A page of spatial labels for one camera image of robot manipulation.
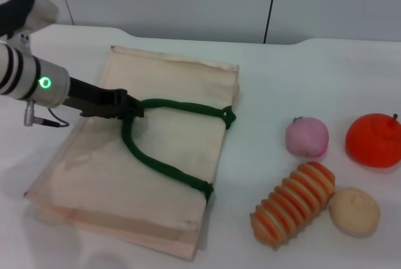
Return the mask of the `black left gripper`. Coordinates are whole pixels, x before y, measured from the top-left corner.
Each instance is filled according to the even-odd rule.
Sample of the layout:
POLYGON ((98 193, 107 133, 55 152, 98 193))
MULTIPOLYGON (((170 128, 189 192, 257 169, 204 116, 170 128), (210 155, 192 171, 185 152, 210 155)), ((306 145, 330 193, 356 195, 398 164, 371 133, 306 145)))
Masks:
POLYGON ((141 102, 124 89, 107 90, 70 77, 70 89, 64 105, 81 111, 82 117, 106 119, 143 117, 141 102))

